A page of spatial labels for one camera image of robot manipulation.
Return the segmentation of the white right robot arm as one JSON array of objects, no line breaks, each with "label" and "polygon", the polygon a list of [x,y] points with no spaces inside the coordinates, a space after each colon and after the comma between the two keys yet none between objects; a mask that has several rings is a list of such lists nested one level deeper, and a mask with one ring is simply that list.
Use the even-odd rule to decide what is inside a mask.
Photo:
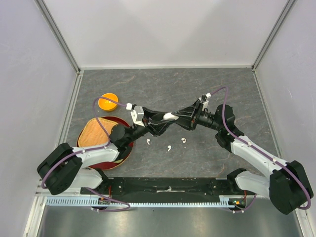
[{"label": "white right robot arm", "polygon": [[194,130],[197,125],[215,130],[220,147],[243,158],[261,172],[255,175],[239,168],[228,175],[227,191],[238,194],[250,191],[268,198],[283,214],[295,209],[308,209],[314,194],[301,163],[287,162],[253,143],[235,126],[235,115],[231,106],[221,104],[214,114],[207,110],[206,96],[197,99],[191,106],[164,115],[186,130]]}]

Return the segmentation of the white oval charging case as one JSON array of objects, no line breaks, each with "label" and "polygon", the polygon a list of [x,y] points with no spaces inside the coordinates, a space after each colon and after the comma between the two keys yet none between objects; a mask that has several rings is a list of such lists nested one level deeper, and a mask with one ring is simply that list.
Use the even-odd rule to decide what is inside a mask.
[{"label": "white oval charging case", "polygon": [[163,115],[163,120],[177,120],[178,118],[178,116],[173,115],[171,112]]}]

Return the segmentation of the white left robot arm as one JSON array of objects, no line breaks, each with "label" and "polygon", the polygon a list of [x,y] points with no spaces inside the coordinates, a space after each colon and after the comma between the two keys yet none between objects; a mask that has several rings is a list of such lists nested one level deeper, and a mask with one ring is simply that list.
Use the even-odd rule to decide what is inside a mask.
[{"label": "white left robot arm", "polygon": [[41,187],[52,195],[59,195],[68,188],[91,188],[97,194],[108,190],[108,181],[101,169],[90,169],[103,162],[115,162],[128,156],[129,145],[151,133],[160,136],[180,119],[174,112],[158,113],[136,106],[131,111],[134,123],[127,127],[116,124],[106,132],[107,141],[90,147],[71,147],[68,143],[58,145],[37,167],[42,179]]}]

